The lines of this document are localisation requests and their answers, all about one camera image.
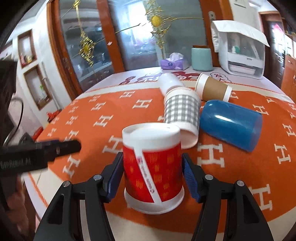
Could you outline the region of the red paper cup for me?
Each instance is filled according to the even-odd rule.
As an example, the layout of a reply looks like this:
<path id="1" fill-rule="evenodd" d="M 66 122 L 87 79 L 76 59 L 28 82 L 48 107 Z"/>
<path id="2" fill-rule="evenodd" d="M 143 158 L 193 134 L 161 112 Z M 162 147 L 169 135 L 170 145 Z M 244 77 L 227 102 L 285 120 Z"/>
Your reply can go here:
<path id="1" fill-rule="evenodd" d="M 181 132 L 167 123 L 139 123 L 122 130 L 124 197 L 145 214 L 164 214 L 184 199 Z"/>

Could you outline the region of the blue plastic cup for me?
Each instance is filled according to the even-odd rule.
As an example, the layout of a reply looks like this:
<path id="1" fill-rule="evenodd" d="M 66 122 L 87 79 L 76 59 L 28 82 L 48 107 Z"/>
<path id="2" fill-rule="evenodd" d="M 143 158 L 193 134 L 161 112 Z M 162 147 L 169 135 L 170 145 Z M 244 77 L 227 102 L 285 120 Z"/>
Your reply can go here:
<path id="1" fill-rule="evenodd" d="M 247 152 L 255 149 L 262 123 L 260 113 L 221 100 L 206 102 L 200 115 L 203 132 Z"/>

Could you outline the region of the grey plaid paper cup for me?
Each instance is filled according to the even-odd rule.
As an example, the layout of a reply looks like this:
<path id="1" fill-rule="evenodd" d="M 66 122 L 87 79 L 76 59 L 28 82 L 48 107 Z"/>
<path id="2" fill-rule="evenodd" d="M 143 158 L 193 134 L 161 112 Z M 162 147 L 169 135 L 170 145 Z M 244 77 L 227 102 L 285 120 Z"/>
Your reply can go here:
<path id="1" fill-rule="evenodd" d="M 182 149 L 194 147 L 199 139 L 201 99 L 187 87 L 170 90 L 164 99 L 164 122 L 180 128 Z"/>

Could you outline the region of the brown sleeved paper cup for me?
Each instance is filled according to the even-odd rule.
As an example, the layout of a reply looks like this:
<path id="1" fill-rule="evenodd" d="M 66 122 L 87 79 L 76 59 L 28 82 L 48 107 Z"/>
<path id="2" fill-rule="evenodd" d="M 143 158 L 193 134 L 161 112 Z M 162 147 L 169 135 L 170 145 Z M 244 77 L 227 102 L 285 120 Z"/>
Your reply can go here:
<path id="1" fill-rule="evenodd" d="M 195 92 L 201 100 L 221 100 L 229 102 L 232 87 L 209 75 L 201 73 L 195 85 Z"/>

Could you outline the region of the white plastic cup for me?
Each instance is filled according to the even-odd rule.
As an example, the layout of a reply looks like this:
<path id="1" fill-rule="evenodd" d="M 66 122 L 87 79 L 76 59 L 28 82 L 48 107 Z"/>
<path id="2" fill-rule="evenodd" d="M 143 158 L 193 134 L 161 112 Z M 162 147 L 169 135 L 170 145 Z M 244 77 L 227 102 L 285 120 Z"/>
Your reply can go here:
<path id="1" fill-rule="evenodd" d="M 184 84 L 173 73 L 163 73 L 157 82 L 163 96 L 176 87 L 184 87 Z"/>

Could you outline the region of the orange H-pattern tablecloth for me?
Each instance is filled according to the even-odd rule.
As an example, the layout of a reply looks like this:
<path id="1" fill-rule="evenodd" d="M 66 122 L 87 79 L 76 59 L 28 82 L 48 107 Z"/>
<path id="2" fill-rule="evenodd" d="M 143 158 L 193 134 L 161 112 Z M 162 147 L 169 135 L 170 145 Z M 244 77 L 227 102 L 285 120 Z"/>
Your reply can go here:
<path id="1" fill-rule="evenodd" d="M 146 124 L 137 131 L 144 141 L 161 137 L 161 146 L 170 133 L 163 121 L 164 96 L 154 71 L 123 72 L 81 94 L 48 124 L 39 141 L 81 142 L 77 154 L 58 158 L 46 170 L 25 176 L 28 193 L 42 217 L 64 181 L 79 183 L 98 174 L 123 149 L 122 130 Z M 223 77 L 218 80 L 232 87 L 229 101 L 260 113 L 261 136 L 254 151 L 248 153 L 199 132 L 190 157 L 208 173 L 222 181 L 243 180 L 262 210 L 273 238 L 283 240 L 294 232 L 295 224 L 295 103 L 267 80 Z M 131 209 L 124 198 L 121 182 L 116 197 L 107 205 L 107 215 L 116 240 L 189 240 L 201 206 L 189 192 L 174 210 L 160 215 Z"/>

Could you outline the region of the wooden glass sliding door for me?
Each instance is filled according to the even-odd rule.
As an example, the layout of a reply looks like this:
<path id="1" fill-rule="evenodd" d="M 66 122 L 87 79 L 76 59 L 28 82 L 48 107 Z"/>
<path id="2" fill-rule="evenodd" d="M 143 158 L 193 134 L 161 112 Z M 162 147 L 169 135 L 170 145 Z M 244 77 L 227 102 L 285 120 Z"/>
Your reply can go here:
<path id="1" fill-rule="evenodd" d="M 233 20 L 230 1 L 48 1 L 49 39 L 71 99 L 113 73 L 158 67 L 210 46 L 211 20 Z"/>

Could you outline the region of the wooden cabinet unit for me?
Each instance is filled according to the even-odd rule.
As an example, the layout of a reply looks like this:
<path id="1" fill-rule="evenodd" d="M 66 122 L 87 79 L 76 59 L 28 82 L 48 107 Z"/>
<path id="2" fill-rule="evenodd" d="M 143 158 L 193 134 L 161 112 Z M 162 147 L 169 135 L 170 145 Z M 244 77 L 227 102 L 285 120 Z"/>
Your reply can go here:
<path id="1" fill-rule="evenodd" d="M 282 17 L 282 23 L 284 27 L 284 72 L 281 84 L 281 90 L 290 98 L 294 95 L 295 88 L 295 57 L 294 57 L 294 37 L 291 35 L 289 30 L 291 30 L 290 25 L 287 20 Z"/>

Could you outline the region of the white countertop appliance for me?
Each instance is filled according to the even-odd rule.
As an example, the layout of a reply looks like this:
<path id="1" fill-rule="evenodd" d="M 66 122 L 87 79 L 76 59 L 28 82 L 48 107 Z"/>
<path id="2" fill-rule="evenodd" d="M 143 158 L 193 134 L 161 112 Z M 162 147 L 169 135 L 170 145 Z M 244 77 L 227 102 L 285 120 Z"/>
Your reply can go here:
<path id="1" fill-rule="evenodd" d="M 218 33 L 220 66 L 232 75 L 259 79 L 265 68 L 266 45 L 239 33 Z"/>

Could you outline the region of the teal canister with lid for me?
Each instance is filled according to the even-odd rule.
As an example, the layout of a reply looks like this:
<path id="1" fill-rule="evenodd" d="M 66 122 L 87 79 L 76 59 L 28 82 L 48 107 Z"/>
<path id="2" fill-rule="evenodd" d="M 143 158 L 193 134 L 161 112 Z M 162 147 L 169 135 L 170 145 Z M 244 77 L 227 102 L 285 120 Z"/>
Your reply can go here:
<path id="1" fill-rule="evenodd" d="M 206 72 L 213 70 L 212 55 L 209 46 L 193 45 L 191 59 L 194 70 Z"/>

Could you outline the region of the purple tissue box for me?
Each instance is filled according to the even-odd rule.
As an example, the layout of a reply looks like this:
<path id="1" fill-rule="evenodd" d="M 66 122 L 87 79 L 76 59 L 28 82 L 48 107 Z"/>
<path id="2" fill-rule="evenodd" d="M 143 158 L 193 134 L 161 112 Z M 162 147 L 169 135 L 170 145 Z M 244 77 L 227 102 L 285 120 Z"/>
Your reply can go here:
<path id="1" fill-rule="evenodd" d="M 172 53 L 166 59 L 161 60 L 163 70 L 186 70 L 189 67 L 187 58 L 181 53 Z"/>

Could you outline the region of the white cloth on appliance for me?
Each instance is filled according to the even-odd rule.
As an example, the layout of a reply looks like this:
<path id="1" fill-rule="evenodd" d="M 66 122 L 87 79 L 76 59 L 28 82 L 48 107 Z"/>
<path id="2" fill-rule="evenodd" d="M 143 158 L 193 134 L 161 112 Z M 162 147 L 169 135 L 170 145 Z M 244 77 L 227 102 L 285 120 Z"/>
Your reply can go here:
<path id="1" fill-rule="evenodd" d="M 265 34 L 260 30 L 238 21 L 215 20 L 211 22 L 211 36 L 212 36 L 212 42 L 213 42 L 215 53 L 218 53 L 218 49 L 219 49 L 218 33 L 220 32 L 221 33 L 239 33 L 251 39 L 257 40 L 262 44 L 266 45 L 267 47 L 269 47 Z"/>

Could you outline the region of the dark entrance door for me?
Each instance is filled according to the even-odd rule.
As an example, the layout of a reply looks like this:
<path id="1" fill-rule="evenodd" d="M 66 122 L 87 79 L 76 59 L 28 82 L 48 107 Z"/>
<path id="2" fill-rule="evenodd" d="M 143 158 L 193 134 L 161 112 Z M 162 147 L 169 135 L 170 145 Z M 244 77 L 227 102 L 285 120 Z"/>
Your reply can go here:
<path id="1" fill-rule="evenodd" d="M 269 47 L 265 48 L 264 76 L 281 88 L 285 70 L 285 32 L 280 14 L 260 13 L 263 32 Z"/>

